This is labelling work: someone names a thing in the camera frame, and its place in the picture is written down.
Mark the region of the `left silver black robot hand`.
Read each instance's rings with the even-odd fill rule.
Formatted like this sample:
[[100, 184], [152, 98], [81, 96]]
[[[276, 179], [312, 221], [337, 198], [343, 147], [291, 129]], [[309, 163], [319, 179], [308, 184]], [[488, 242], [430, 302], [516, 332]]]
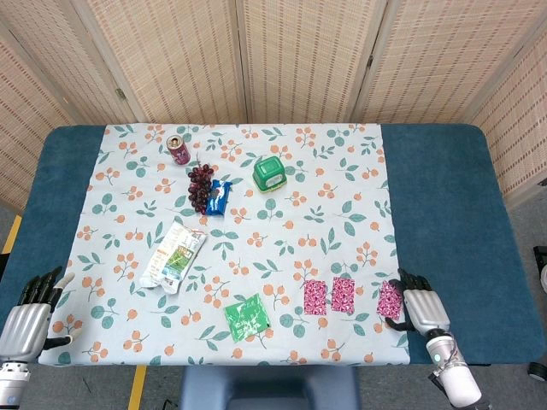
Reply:
[[50, 320], [56, 305], [75, 274], [59, 279], [60, 267], [29, 280], [17, 304], [12, 307], [1, 334], [1, 362], [34, 362], [44, 350], [66, 346], [82, 330], [72, 329], [64, 337], [48, 337]]

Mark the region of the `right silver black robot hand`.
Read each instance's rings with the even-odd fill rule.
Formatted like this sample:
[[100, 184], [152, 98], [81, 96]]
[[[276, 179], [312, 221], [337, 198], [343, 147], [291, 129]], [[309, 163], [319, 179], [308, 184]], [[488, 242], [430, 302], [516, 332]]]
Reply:
[[401, 267], [397, 271], [400, 279], [392, 279], [389, 284], [395, 287], [403, 299], [405, 320], [396, 323], [386, 317], [385, 322], [395, 331], [416, 331], [427, 340], [448, 335], [450, 319], [428, 280], [408, 273]]

